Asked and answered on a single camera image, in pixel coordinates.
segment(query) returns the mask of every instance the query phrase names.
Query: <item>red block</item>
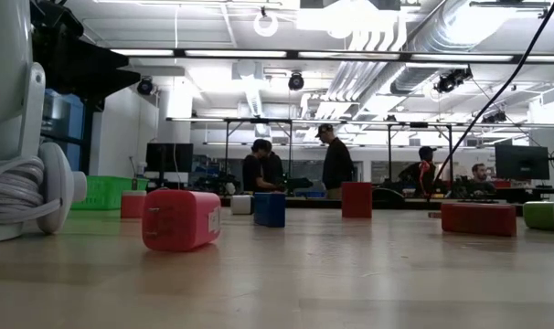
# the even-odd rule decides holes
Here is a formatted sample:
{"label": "red block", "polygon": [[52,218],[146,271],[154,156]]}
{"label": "red block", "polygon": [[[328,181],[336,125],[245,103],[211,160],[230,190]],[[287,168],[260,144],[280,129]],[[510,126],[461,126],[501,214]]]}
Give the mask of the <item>red block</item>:
{"label": "red block", "polygon": [[370,183],[342,183],[342,218],[372,218]]}
{"label": "red block", "polygon": [[123,191],[121,218],[141,218],[146,197],[146,191]]}
{"label": "red block", "polygon": [[160,251],[188,251],[220,235],[220,198],[212,193],[157,190],[145,199],[143,243]]}
{"label": "red block", "polygon": [[517,235],[517,212],[511,205],[442,204],[442,229],[514,237]]}

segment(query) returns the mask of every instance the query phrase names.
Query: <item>white block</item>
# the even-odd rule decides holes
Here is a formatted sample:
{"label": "white block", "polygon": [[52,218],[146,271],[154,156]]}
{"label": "white block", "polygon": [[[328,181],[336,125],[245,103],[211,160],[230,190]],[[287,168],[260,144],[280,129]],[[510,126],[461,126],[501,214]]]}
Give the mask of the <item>white block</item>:
{"label": "white block", "polygon": [[230,200],[232,215],[252,215],[254,213],[252,196],[233,196]]}

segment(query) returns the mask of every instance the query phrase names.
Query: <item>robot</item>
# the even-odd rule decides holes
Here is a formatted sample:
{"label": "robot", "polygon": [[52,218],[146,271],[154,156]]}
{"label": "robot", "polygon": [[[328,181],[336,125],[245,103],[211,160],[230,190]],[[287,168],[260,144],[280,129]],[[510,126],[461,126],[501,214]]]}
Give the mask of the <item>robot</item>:
{"label": "robot", "polygon": [[60,147],[39,145],[45,88],[94,102],[140,79],[118,70],[128,58],[80,40],[65,3],[0,0],[0,241],[20,236],[28,220],[59,231],[86,196],[86,176],[71,172]]}

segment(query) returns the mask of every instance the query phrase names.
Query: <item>man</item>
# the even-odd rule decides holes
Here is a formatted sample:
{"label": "man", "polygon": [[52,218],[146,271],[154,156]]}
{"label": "man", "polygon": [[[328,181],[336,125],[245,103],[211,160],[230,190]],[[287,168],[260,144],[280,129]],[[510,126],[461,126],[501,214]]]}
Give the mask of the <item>man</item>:
{"label": "man", "polygon": [[327,143],[328,151],[325,154],[322,182],[329,199],[342,198],[342,183],[352,182],[354,165],[346,145],[335,135],[331,124],[322,124],[318,127],[316,138]]}
{"label": "man", "polygon": [[283,182],[283,164],[275,152],[270,151],[269,155],[261,160],[261,166],[265,182],[275,185]]}
{"label": "man", "polygon": [[421,161],[411,164],[399,174],[401,181],[415,183],[415,196],[433,194],[433,180],[435,179],[433,152],[436,150],[430,146],[422,146],[419,151]]}
{"label": "man", "polygon": [[277,186],[267,183],[262,178],[261,159],[271,151],[271,143],[262,139],[256,140],[251,153],[242,161],[242,188],[247,192],[264,192],[277,189]]}
{"label": "man", "polygon": [[495,193],[495,186],[490,183],[486,178],[486,166],[485,164],[475,164],[472,166],[472,182],[470,184],[469,192],[476,196],[484,196]]}

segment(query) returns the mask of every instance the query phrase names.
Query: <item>computer monitor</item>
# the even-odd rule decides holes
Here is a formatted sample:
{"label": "computer monitor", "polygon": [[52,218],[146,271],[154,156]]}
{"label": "computer monitor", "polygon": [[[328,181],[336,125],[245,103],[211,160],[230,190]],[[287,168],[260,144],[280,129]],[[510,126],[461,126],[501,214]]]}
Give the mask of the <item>computer monitor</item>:
{"label": "computer monitor", "polygon": [[547,147],[495,145],[496,176],[508,179],[549,179]]}
{"label": "computer monitor", "polygon": [[147,171],[191,173],[194,145],[192,143],[149,143],[147,145]]}

